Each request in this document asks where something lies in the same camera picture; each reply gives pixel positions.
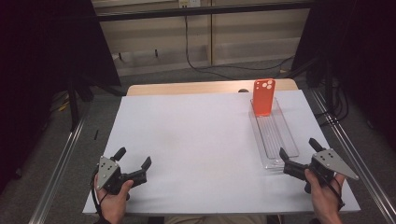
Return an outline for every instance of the white table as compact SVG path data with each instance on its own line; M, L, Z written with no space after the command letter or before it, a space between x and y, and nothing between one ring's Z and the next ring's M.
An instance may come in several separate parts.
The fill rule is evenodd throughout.
M127 213L144 216L312 212L305 182L263 168L248 116L251 92L140 95L122 99L105 156L126 147L123 173L152 159L148 182L131 190ZM310 137L328 147L301 91L276 91L295 144L309 163ZM346 206L359 211L347 182ZM91 195L84 213L93 214Z

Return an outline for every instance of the wrist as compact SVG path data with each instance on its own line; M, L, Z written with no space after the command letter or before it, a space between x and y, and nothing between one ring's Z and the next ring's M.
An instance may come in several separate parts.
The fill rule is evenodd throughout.
M321 224L342 224L340 216L337 214L331 216L318 217Z
M111 224L121 224L122 219L116 216L104 216L104 218Z
M107 219L102 216L99 216L99 220L95 222L95 224L111 224Z

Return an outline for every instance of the finger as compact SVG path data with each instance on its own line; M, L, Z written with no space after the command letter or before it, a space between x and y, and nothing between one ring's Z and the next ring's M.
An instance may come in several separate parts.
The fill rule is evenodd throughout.
M334 176L334 179L337 180L338 184L340 184L340 190L343 188L343 184L344 184L344 180L346 179L346 177L344 175L341 174L336 174Z
M125 181L125 183L122 184L119 196L121 198L126 198L126 195L128 194L128 191L131 189L133 184L134 184L133 180Z
M95 180L93 181L93 187L95 188L96 191L96 197L101 200L103 197L106 195L106 190L105 189L97 189L98 186L98 174L95 176Z
M320 189L320 184L315 174L309 169L304 170L306 180L311 184L311 189Z

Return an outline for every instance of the clear plastic tray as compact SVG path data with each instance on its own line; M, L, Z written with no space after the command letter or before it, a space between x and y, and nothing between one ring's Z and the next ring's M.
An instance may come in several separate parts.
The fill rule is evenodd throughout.
M253 106L250 109L249 116L262 158L262 165L265 168L283 167L284 163L279 156L281 147L285 149L289 157L299 156L299 151L276 98L274 98L270 116L256 117Z

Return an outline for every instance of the black cable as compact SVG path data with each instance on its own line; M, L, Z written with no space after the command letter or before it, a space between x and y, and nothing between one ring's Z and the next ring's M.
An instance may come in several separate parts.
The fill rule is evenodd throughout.
M93 174L92 174L91 184L90 185L91 185L91 195L92 195L93 204L95 205L97 214L101 217L102 216L102 208L101 208L100 204L96 200L96 193L95 193L95 190L94 190L94 188L96 188L96 186L94 185L95 176L96 176L96 174L98 172L99 172L99 166L96 166L96 168L95 168L95 170L93 171Z
M107 196L108 192L106 192L105 196L103 196L103 198L100 200L99 205L102 204L102 201L105 199L105 197Z
M297 69L289 72L288 75L285 76L285 78L296 78L297 76L299 76L303 72L312 71L312 70L314 70L315 65L318 64L318 63L320 63L320 57L316 56L316 57L312 58L311 60L309 60L308 62L302 64Z
M349 20L346 20L346 22L347 22L346 30L347 30L348 27L350 26L351 18L353 17L353 12L355 12L355 7L356 7L356 5L357 5L357 2L358 2L357 0L354 1L353 7L352 7L352 10L351 10L352 13L350 13L350 15L349 15ZM322 46L319 47L319 49L325 48L326 42L329 42L329 44L327 44L327 47L328 47L328 48L331 47L331 46L333 46L333 42L335 41L335 37L341 32L341 28L342 28L342 27L343 27L343 21L341 21L341 23L337 26L336 31L328 38L328 41L323 41ZM346 36L347 36L347 32L344 32L344 33L342 34L342 37L341 37L341 40L342 40L342 41L341 41L340 43L342 43L342 42L345 40ZM347 115L348 115L348 113L349 113L349 105L348 105L347 97L346 97L346 95L345 95L344 90L343 90L343 93L344 93L345 100L346 100L346 113L345 113L345 115L344 115L343 117L341 117L340 119L335 119L335 122L339 122L339 121L341 121L342 119L346 118ZM326 121L326 122L320 124L319 126L322 127L322 126L324 126L324 125L331 124L331 123L334 123L334 121L333 121L333 120L328 120L328 121Z
M187 58L187 63L189 64L189 66L190 66L192 69L194 69L195 71L200 72L200 73L209 73L209 74L213 74L213 75L216 75L216 76L219 76L219 77L225 77L225 78L230 79L230 80L236 80L235 78L226 77L226 76L224 76L224 75L222 75L222 74L219 74L219 73L208 72L208 71L201 71L200 68L196 68L196 67L194 67L194 66L191 64L191 62L190 62L190 55L189 55L189 38L188 38L189 25L188 25L188 23L187 23L187 16L184 17L184 22L186 23L186 58Z
M294 58L294 55L290 56L287 59L284 59L281 63L271 66L271 67L266 67L266 68L248 68L248 67L242 67L242 66L235 66L235 65L212 65L212 66L205 66L205 67L195 67L191 64L190 61L190 54L189 54L189 25L188 25L188 20L187 20L187 16L184 17L184 22L186 25L186 58L187 58L187 63L189 64L189 66L194 69L197 72L201 72L201 73L209 73L209 74L214 74L216 76L220 76L220 77L225 77L231 80L236 80L234 78L231 77L226 77L222 74L219 73L215 73L215 72L209 72L209 71L202 71L202 70L206 70L206 69L211 69L211 68L236 68L236 69L246 69L246 70L252 70L252 71L265 71L265 70L270 70L270 69L274 69L277 67L282 66L283 63L287 62L288 60Z
M338 118L338 116L340 116L340 113L343 110L343 103L341 102L341 97L340 97L340 88L341 86L338 85L338 87L336 87L335 90L335 105L332 106L332 108L334 108L334 115Z
M310 170L313 171L314 174L318 178L320 178L326 184L326 186L332 191L332 193L335 195L335 197L338 200L338 210L340 210L342 207L344 207L345 203L343 202L343 199L341 198L342 189L341 189L340 183L338 183L338 181L336 180L336 182L338 183L338 186L340 187L340 193L338 193L337 190L334 189L332 184L329 183L329 181L327 181L327 179L324 176L320 175L315 168L312 167L312 168L310 168Z
M342 112L343 112L344 106L343 106L343 104L342 104L341 96L339 96L340 93L339 93L339 91L338 91L338 92L337 92L337 95L338 95L337 97L339 97L341 109L340 109L339 112L335 115L334 119L327 120L327 121L325 121L325 122L319 124L319 127L323 127L323 126L325 126L325 125L329 125L329 124L334 124L334 123L336 123L336 122L340 122L341 120L345 119L345 118L347 117L347 115L349 114L349 102L348 102L348 99L347 99L347 94L346 94L346 92L344 91L344 89L341 88L341 86L338 86L337 88L339 88L339 89L342 91L343 95L344 95L344 100L345 100L345 104L346 104L346 113L344 114L344 116L342 116L342 117L340 118L340 116L341 116L341 114L342 114Z
M122 59L121 53L119 53L119 58L120 58L120 61L122 61L124 63L124 60Z
M334 108L334 111L335 111L335 110L338 109L339 106L341 106L341 109L340 109L340 112L341 112L341 110L342 110L342 108L343 108L343 105L342 105L342 102L341 102L341 97L339 96L340 85L338 85L338 86L336 86L336 87L333 87L333 88L336 88L336 89L337 89L336 94L335 94L337 101L336 101L335 105L333 106L333 108ZM314 116L315 116L316 119L318 119L318 118L320 118L321 116L323 116L323 115L325 115L325 114L329 114L329 113L330 113L330 111L329 111L329 109L327 109L326 111L324 111L324 112L322 112L322 113L314 114Z

